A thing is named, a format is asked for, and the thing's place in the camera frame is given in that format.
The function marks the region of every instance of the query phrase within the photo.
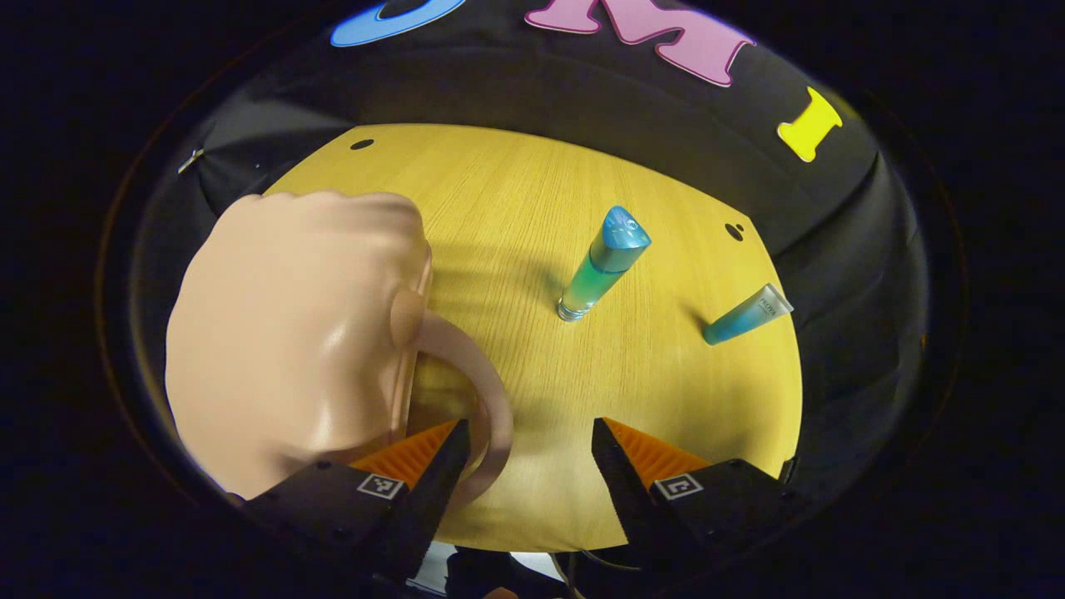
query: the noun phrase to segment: beige mug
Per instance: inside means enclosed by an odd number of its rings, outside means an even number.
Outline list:
[[[494,367],[427,309],[431,252],[414,204],[250,195],[218,220],[182,279],[166,333],[178,435],[220,487],[250,499],[305,465],[351,462],[406,435],[416,352],[477,391],[471,464],[450,507],[495,481],[513,420]]]

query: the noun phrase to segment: wood grain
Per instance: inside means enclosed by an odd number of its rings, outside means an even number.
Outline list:
[[[430,308],[477,340],[512,396],[507,468],[444,518],[438,540],[499,551],[624,544],[590,452],[600,416],[774,476],[794,454],[802,384],[791,318],[716,346],[700,334],[699,321],[767,282],[780,288],[740,212],[588,148],[445,125],[357,127],[267,193],[327,189],[414,200],[433,250]],[[653,244],[583,321],[562,322],[554,303],[615,205]],[[743,241],[726,224],[740,225]],[[471,415],[472,394],[461,375],[421,358],[409,432]]]

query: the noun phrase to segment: blue cap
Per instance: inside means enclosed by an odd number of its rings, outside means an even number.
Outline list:
[[[592,240],[588,249],[592,264],[608,273],[627,271],[651,245],[643,227],[627,210],[615,206],[603,221],[603,233]]]

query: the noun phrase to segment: letter m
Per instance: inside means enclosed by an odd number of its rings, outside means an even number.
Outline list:
[[[666,61],[716,85],[732,85],[728,67],[743,44],[754,45],[747,35],[697,11],[667,11],[652,0],[553,0],[546,9],[531,11],[525,22],[542,29],[569,33],[595,33],[602,26],[591,17],[602,2],[613,30],[625,44],[645,42],[670,31],[681,31],[671,44],[655,51]]]

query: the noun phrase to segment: mug handle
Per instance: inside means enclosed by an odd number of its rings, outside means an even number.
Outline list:
[[[422,296],[419,296],[419,300],[424,302]],[[399,308],[399,305],[403,304],[410,306],[411,302],[417,302],[417,300],[408,296],[399,300],[395,307]],[[504,388],[495,367],[477,346],[477,343],[464,330],[436,312],[429,309],[422,311],[421,323],[413,335],[411,346],[419,352],[424,352],[450,363],[470,378],[477,391],[480,420],[488,425],[485,457],[469,476],[455,486],[455,491],[452,493],[447,508],[458,509],[488,490],[488,487],[492,486],[507,464],[514,438],[514,418],[510,411],[510,398],[507,395],[507,390]],[[479,453],[478,450],[479,448],[476,447],[471,448],[471,458],[476,457]]]

